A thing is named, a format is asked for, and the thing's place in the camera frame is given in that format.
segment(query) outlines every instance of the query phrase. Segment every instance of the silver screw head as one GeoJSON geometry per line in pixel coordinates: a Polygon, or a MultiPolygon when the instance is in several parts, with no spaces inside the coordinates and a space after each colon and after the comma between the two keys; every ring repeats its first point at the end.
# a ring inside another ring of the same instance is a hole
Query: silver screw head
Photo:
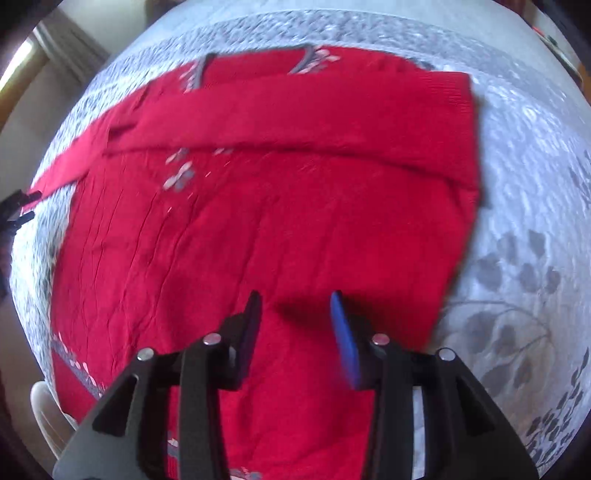
{"type": "Polygon", "coordinates": [[[205,337],[203,337],[203,343],[205,345],[217,345],[219,342],[222,341],[222,335],[219,333],[208,333],[205,337]]]}
{"type": "Polygon", "coordinates": [[[152,350],[150,347],[142,348],[138,352],[138,360],[141,360],[142,362],[145,362],[146,360],[150,360],[153,356],[154,356],[154,350],[152,350]]]}
{"type": "Polygon", "coordinates": [[[442,348],[438,352],[439,358],[446,362],[451,362],[456,358],[456,353],[451,348],[442,348]]]}
{"type": "Polygon", "coordinates": [[[374,345],[384,346],[390,343],[390,337],[385,333],[376,333],[371,337],[371,341],[374,345]]]}

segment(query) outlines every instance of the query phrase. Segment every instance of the window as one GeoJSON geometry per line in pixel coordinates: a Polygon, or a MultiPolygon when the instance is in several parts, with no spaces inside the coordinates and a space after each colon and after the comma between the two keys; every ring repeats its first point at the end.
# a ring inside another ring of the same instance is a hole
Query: window
{"type": "Polygon", "coordinates": [[[17,68],[26,61],[31,55],[33,51],[33,42],[30,39],[27,39],[25,43],[23,43],[20,47],[18,47],[17,52],[14,54],[14,57],[8,64],[8,67],[4,74],[2,74],[2,78],[0,78],[0,90],[2,90],[10,77],[17,71],[17,68]]]}

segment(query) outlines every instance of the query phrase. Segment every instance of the mattress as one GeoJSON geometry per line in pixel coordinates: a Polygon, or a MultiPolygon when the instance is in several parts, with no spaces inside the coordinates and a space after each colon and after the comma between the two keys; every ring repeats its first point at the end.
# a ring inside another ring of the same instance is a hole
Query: mattress
{"type": "MultiPolygon", "coordinates": [[[[169,12],[96,76],[58,131],[37,177],[102,112],[208,52],[303,43],[354,46],[389,51],[425,69],[469,73],[479,104],[483,202],[429,350],[449,346],[461,356],[544,473],[591,409],[589,106],[562,83],[561,74],[541,74],[473,37],[411,18],[335,8],[269,11],[268,5],[259,13],[220,16],[208,5],[186,2],[169,12]]],[[[53,349],[98,397],[103,387],[49,323],[53,268],[73,191],[63,188],[39,204],[35,221],[20,230],[11,287],[49,383],[53,349]]],[[[418,415],[415,478],[422,476],[423,439],[418,415]]]]}

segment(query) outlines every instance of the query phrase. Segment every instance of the metal screw head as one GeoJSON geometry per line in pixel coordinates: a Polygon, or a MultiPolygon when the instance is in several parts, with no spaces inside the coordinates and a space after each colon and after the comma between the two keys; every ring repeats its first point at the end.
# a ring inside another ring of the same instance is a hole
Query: metal screw head
{"type": "Polygon", "coordinates": [[[438,352],[439,358],[446,362],[451,362],[456,358],[456,353],[451,348],[442,348],[438,352]]]}
{"type": "Polygon", "coordinates": [[[138,360],[141,360],[142,362],[145,362],[146,360],[150,360],[153,356],[154,356],[154,350],[152,350],[150,347],[142,348],[138,352],[138,360]]]}
{"type": "Polygon", "coordinates": [[[205,337],[203,337],[203,343],[205,345],[217,345],[219,342],[222,341],[222,335],[219,333],[208,333],[205,337]]]}
{"type": "Polygon", "coordinates": [[[385,333],[376,333],[371,337],[371,341],[374,345],[384,346],[390,343],[390,337],[385,333]]]}

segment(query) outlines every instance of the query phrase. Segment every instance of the curtain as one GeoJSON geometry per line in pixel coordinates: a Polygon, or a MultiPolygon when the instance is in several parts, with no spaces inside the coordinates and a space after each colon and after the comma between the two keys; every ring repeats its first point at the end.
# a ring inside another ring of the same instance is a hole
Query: curtain
{"type": "Polygon", "coordinates": [[[58,8],[33,34],[63,77],[76,86],[87,86],[109,58],[103,47],[58,8]]]}

